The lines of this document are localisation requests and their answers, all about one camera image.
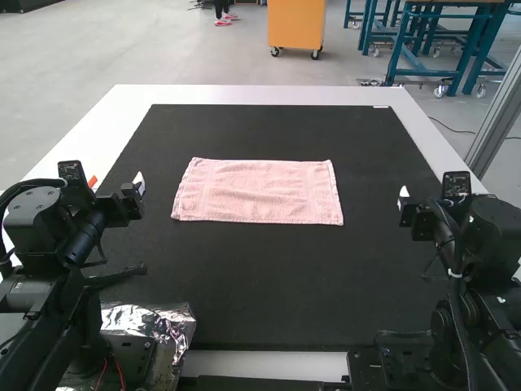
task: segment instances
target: concrete floor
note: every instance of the concrete floor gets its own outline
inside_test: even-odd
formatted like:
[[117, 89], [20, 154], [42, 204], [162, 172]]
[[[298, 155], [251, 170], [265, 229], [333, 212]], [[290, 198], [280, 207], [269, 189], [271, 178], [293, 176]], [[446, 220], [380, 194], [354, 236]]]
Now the concrete floor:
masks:
[[[187, 0], [66, 0], [0, 15], [0, 189], [20, 180], [115, 84], [356, 86], [357, 78], [383, 78], [387, 69], [389, 51], [364, 57], [356, 49], [359, 30], [343, 29], [345, 0], [330, 0], [320, 61], [307, 51], [272, 58], [266, 7], [236, 7], [242, 20], [219, 29], [212, 11], [187, 7]], [[352, 8], [362, 9], [362, 2]], [[507, 63], [521, 43], [518, 22], [509, 16], [493, 47]], [[458, 56], [447, 49], [426, 61], [455, 67]], [[476, 131], [494, 87], [484, 99], [435, 99], [431, 87], [407, 89], [427, 115]], [[436, 125], [464, 156], [472, 136]], [[521, 134], [520, 123], [512, 133]], [[521, 142], [506, 144], [484, 183], [521, 205], [514, 168], [521, 165]], [[505, 171], [508, 181], [499, 178]]]

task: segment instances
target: towel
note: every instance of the towel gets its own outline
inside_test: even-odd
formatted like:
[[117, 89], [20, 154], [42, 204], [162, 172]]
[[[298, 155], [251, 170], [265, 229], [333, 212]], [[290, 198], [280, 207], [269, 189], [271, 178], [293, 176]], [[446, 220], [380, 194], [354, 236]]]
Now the towel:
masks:
[[330, 160], [211, 160], [194, 157], [177, 190], [172, 218], [182, 221], [344, 224]]

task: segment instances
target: foil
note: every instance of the foil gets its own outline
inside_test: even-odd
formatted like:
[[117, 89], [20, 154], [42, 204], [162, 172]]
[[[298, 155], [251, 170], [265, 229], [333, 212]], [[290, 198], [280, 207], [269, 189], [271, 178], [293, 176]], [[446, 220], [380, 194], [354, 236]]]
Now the foil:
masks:
[[[147, 336], [156, 341], [146, 384], [138, 390], [174, 391], [195, 331], [195, 318], [188, 304], [144, 306], [108, 302], [102, 303], [101, 315], [104, 335]], [[92, 391], [94, 388], [92, 381], [86, 381], [73, 388], [59, 387], [57, 391]]]

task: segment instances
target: shoe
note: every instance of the shoe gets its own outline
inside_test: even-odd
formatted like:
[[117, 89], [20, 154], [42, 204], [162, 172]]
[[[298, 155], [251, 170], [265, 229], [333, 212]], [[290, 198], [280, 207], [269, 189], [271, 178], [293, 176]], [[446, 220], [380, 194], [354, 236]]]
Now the shoe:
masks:
[[231, 26], [231, 20], [215, 19], [215, 25], [216, 25], [217, 27], [222, 27], [222, 26]]
[[234, 14], [233, 12], [229, 12], [227, 14], [222, 14], [222, 19], [224, 20], [238, 20], [239, 16]]

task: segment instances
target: orange cart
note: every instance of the orange cart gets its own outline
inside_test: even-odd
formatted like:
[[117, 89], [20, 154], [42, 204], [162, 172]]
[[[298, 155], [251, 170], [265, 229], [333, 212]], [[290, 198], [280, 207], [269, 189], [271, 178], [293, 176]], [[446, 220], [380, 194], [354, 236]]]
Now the orange cart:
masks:
[[324, 41], [327, 0], [269, 0], [268, 45], [278, 57], [285, 47], [308, 49], [318, 59]]

